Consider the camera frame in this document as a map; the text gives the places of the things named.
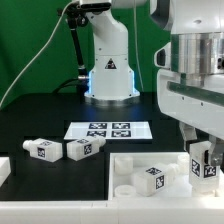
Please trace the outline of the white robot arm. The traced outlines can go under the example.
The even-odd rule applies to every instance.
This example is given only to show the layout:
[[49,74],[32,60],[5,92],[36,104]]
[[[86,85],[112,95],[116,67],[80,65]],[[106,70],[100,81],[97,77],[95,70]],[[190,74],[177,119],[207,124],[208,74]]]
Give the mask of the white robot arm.
[[196,131],[209,135],[204,161],[220,165],[224,156],[224,0],[91,0],[95,66],[86,95],[97,102],[126,100],[138,92],[128,66],[128,32],[113,8],[149,3],[149,15],[170,41],[154,56],[157,100],[162,113],[180,121],[185,144]]

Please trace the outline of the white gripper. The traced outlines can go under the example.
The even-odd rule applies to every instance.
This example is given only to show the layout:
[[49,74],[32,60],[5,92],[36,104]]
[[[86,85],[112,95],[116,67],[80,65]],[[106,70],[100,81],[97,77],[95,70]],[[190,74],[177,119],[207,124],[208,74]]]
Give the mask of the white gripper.
[[224,155],[224,76],[209,75],[200,88],[183,85],[179,73],[160,69],[157,100],[162,113],[181,121],[179,128],[184,149],[188,150],[197,142],[195,128],[204,131],[210,134],[208,164],[221,166]]

